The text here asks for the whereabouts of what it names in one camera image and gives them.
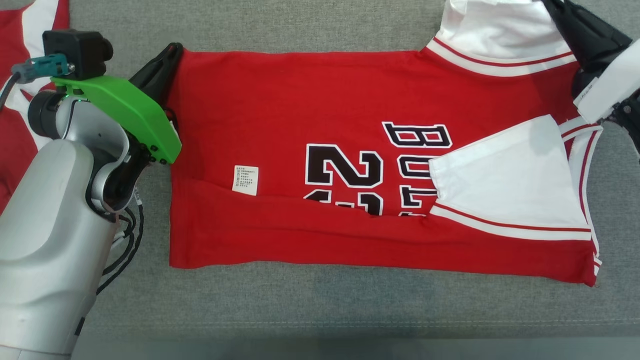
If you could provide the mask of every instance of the gray cloth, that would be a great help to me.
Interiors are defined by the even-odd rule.
[[[195,51],[420,49],[443,0],[72,1],[77,29],[110,39],[116,76],[131,76],[168,42]],[[637,0],[580,3],[634,38]],[[597,286],[399,268],[250,263],[168,266],[171,184],[154,165],[140,180],[144,238],[98,298],[84,331],[128,338],[640,335],[640,166],[613,124],[596,148],[589,203],[604,262]]]

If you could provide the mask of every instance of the red stripe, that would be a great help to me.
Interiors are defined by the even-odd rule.
[[[522,62],[522,63],[495,63],[495,62],[491,62],[491,61],[483,61],[483,60],[474,59],[474,58],[471,58],[471,57],[469,57],[467,55],[461,54],[461,53],[457,52],[456,50],[454,50],[451,46],[445,44],[439,38],[433,38],[433,41],[437,42],[442,47],[444,47],[445,49],[449,50],[450,52],[454,53],[455,55],[457,55],[457,56],[459,56],[461,58],[464,58],[466,60],[469,60],[469,61],[472,61],[472,62],[478,63],[478,64],[498,66],[498,67],[518,67],[518,66],[525,66],[525,65],[534,65],[534,64],[539,64],[539,63],[545,63],[545,62],[551,61],[551,60],[564,58],[565,56],[569,56],[569,55],[572,54],[572,52],[569,51],[568,53],[556,55],[556,56],[553,56],[551,58],[545,58],[545,59],[540,59],[540,60],[532,60],[532,61],[525,61],[525,62]]]
[[[589,127],[598,127],[598,125],[597,124],[584,124],[582,126],[576,127],[575,129],[567,131],[566,133],[562,134],[562,137],[566,138],[567,136],[575,133],[576,131],[580,131],[582,129],[587,129]]]
[[[596,138],[596,134],[593,133],[591,138],[589,139],[589,143],[587,144],[587,151],[584,153],[584,159],[582,160],[582,172],[580,173],[580,207],[582,208],[582,213],[584,214],[584,218],[588,221],[587,212],[584,209],[584,175],[587,170],[587,164],[589,162],[589,153],[591,152],[591,146],[593,145],[593,140]]]
[[[513,227],[515,229],[525,229],[525,230],[540,230],[540,231],[578,231],[581,233],[590,233],[591,229],[582,229],[582,228],[573,228],[573,227],[542,227],[542,226],[525,226],[525,225],[513,225],[513,224],[503,224],[500,222],[493,222],[489,220],[485,220],[483,218],[475,217],[473,215],[469,215],[467,213],[463,213],[462,211],[458,211],[456,209],[452,209],[449,206],[444,206],[440,203],[435,203],[434,206],[438,206],[439,208],[449,210],[452,213],[456,213],[458,215],[471,218],[473,220],[477,220],[480,222],[484,222],[485,224],[501,226],[501,227]]]

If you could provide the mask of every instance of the stitching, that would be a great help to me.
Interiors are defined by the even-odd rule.
[[[526,324],[526,325],[520,325],[520,324],[510,324],[510,325],[504,325],[504,324],[484,324],[484,325],[471,325],[471,324],[466,324],[466,325],[398,325],[398,324],[377,324],[376,326],[374,326],[375,328],[398,328],[398,327],[414,327],[414,328],[430,328],[430,327],[557,327],[557,326],[600,326],[600,325],[637,325],[640,324],[640,322],[620,322],[620,323],[548,323],[548,324]],[[241,325],[241,324],[220,324],[220,323],[211,323],[211,324],[206,324],[206,323],[192,323],[190,324],[192,325],[192,327],[196,327],[197,325],[199,326],[207,326],[207,327],[214,327],[214,328],[219,328],[219,329],[263,329],[263,328],[309,328],[309,327],[317,327],[317,328],[322,328],[322,327],[326,327],[326,328],[367,328],[367,327],[373,327],[370,325],[334,325],[334,324],[328,324],[328,325],[321,325],[321,326],[308,326],[308,325],[293,325],[293,324],[285,324],[285,325],[267,325],[267,324],[259,324],[259,325]],[[140,328],[140,324],[138,325],[122,325],[122,324],[109,324],[109,325],[105,325],[105,324],[101,324],[102,326],[110,326],[110,327],[135,327],[137,329]],[[159,325],[151,325],[154,328],[159,328],[159,327],[173,327],[175,326],[175,324],[159,324]]]
[[[598,319],[598,320],[459,320],[459,321],[271,321],[271,322],[172,322],[160,324],[110,324],[106,327],[217,327],[217,328],[298,328],[298,327],[551,327],[551,326],[597,326],[597,325],[637,325],[640,318]]]

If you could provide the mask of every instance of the red basketball jersey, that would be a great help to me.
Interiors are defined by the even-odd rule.
[[[68,0],[36,0],[21,9],[0,11],[0,92],[11,77],[13,65],[44,56],[45,30],[68,27]],[[54,88],[49,78],[16,84],[0,111],[0,214],[31,160],[51,141],[32,132],[27,120],[29,101],[44,87]]]
[[[578,65],[544,6],[519,5],[447,3],[421,51],[186,52],[170,99],[183,142],[171,266],[400,266],[593,285],[585,187],[602,128],[575,111]]]

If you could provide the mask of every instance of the black cable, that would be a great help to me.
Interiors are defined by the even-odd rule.
[[[131,210],[129,210],[127,212],[127,214],[133,214],[133,212]],[[129,238],[129,241],[127,243],[127,248],[124,250],[124,252],[122,252],[122,254],[120,255],[120,257],[118,257],[118,259],[116,259],[116,261],[112,262],[111,265],[107,266],[103,271],[102,271],[102,276],[105,276],[109,273],[111,273],[113,270],[115,270],[115,268],[118,267],[118,265],[120,265],[124,259],[127,258],[127,256],[129,256],[129,253],[131,252],[131,249],[133,248],[133,230],[134,230],[134,226],[136,225],[136,218],[132,217],[133,220],[129,220],[129,218],[125,217],[124,215],[120,215],[119,216],[120,220],[124,220],[126,221],[127,224],[127,229],[125,229],[124,231],[124,235],[122,236],[123,238]]]
[[[13,75],[11,75],[11,77],[9,78],[9,81],[7,81],[6,86],[2,91],[2,94],[0,94],[0,111],[4,108],[4,104],[6,103],[6,100],[9,97],[9,93],[11,92],[11,89],[13,88],[15,83],[18,82],[18,79],[20,79],[20,74],[16,72]]]
[[[100,293],[107,287],[109,286],[109,284],[111,284],[120,274],[122,274],[122,272],[124,271],[124,269],[127,268],[127,266],[131,263],[131,261],[133,260],[133,257],[136,255],[136,253],[138,252],[138,249],[140,248],[140,242],[142,241],[142,230],[144,228],[144,224],[145,224],[145,216],[143,214],[143,207],[142,205],[138,205],[138,211],[140,213],[140,228],[138,231],[138,237],[136,238],[136,243],[134,244],[133,249],[131,250],[131,253],[129,254],[129,257],[127,258],[127,261],[124,262],[124,264],[122,264],[122,266],[118,269],[118,271],[115,272],[115,274],[113,274],[109,279],[107,279],[104,283],[102,283],[102,285],[100,285],[98,287],[98,290],[96,291],[96,295],[100,295]]]
[[[124,259],[127,256],[129,256],[129,254],[131,253],[131,249],[133,248],[133,231],[130,232],[127,237],[129,238],[129,241],[127,242],[127,248],[124,249],[124,252],[122,253],[122,255],[120,255],[120,257],[118,257],[118,259],[116,259],[116,261],[114,261],[111,265],[107,266],[102,271],[102,276],[110,274],[113,270],[115,270],[118,267],[118,265],[122,264]]]
[[[119,218],[120,218],[120,220],[123,220],[123,221],[127,222],[127,228],[125,229],[124,235],[122,236],[123,238],[126,238],[127,236],[129,236],[133,232],[133,226],[131,225],[131,220],[129,220],[129,218],[127,218],[124,215],[120,215]]]
[[[129,209],[129,208],[124,208],[124,211],[127,212],[127,215],[129,216],[129,218],[133,222],[133,224],[131,224],[131,229],[135,229],[136,228],[136,215],[133,215],[133,211],[131,211],[131,209]]]

